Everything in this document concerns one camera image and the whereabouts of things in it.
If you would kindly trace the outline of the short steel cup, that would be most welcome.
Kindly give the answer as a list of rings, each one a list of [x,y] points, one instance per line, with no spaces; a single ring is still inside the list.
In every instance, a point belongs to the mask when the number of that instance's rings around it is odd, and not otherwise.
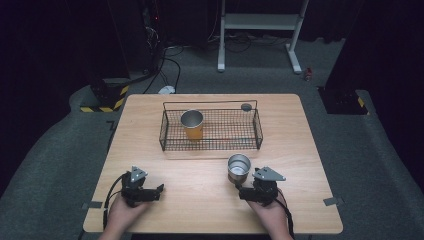
[[[234,154],[227,162],[228,178],[232,183],[246,181],[251,168],[250,159],[244,154]]]

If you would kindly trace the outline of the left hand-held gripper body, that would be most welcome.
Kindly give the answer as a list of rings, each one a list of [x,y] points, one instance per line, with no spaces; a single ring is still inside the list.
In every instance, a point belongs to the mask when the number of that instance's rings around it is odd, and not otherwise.
[[[122,176],[121,195],[128,206],[135,207],[138,203],[148,201],[143,188],[146,176],[147,173],[137,166],[133,166]]]

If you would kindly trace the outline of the person's left hand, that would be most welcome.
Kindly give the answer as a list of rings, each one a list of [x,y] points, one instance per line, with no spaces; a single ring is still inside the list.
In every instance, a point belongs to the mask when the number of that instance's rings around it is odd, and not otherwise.
[[[140,203],[135,207],[130,207],[123,197],[116,196],[109,211],[106,229],[125,232],[149,207],[149,203]]]

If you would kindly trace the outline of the black wire basket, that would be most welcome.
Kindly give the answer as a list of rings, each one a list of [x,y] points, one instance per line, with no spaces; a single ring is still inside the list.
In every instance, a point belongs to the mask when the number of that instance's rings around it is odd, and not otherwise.
[[[245,112],[243,103],[252,106]],[[183,112],[195,109],[203,114],[203,138],[190,141],[180,122]],[[163,151],[259,150],[263,142],[257,100],[174,101],[163,103],[159,135]]]

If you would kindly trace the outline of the tall steel cup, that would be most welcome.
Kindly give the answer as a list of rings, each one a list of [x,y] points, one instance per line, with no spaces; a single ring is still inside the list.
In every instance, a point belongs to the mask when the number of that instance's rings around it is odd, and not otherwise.
[[[203,114],[195,109],[190,109],[182,113],[180,122],[190,141],[199,141],[203,138]]]

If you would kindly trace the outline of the dark equipment rack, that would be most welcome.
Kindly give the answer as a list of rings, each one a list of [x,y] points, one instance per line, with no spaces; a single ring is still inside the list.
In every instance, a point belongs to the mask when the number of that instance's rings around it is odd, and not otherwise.
[[[139,0],[143,21],[144,44],[146,47],[147,67],[145,74],[156,73],[164,54],[164,26],[161,19],[160,0]]]

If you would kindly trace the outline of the white metal stand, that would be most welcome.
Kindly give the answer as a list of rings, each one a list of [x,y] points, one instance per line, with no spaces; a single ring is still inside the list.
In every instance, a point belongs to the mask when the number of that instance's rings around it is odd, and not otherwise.
[[[246,14],[227,13],[226,0],[221,0],[220,35],[217,58],[217,70],[225,71],[225,32],[227,30],[275,30],[292,31],[291,41],[285,45],[293,72],[301,74],[301,65],[295,53],[295,47],[306,15],[309,0],[302,0],[298,14]]]

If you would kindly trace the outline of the person's right hand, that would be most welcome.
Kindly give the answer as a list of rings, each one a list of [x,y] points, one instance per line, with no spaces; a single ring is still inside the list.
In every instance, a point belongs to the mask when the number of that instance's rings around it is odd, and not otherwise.
[[[247,204],[257,214],[261,224],[267,230],[267,232],[284,231],[288,232],[288,220],[283,209],[283,206],[287,206],[284,196],[279,193],[277,200],[273,201],[267,206],[253,201],[248,201]]]

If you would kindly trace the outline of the black stand base yellow mark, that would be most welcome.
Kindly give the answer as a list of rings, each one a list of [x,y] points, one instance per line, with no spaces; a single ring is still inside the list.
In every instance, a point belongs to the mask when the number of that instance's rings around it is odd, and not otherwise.
[[[368,115],[363,99],[355,90],[319,87],[318,93],[328,114]]]

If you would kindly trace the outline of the black yellow striped stand base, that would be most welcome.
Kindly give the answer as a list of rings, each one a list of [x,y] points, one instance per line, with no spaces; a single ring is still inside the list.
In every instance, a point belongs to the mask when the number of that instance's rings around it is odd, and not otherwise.
[[[82,100],[80,110],[85,113],[118,111],[128,89],[129,86],[126,84],[109,84],[100,80],[90,85],[90,91]]]

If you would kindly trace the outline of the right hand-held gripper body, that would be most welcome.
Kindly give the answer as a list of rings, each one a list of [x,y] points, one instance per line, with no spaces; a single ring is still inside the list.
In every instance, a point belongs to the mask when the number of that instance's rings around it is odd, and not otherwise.
[[[277,182],[286,180],[285,176],[268,166],[256,169],[253,178],[253,201],[261,204],[270,204],[278,195]]]

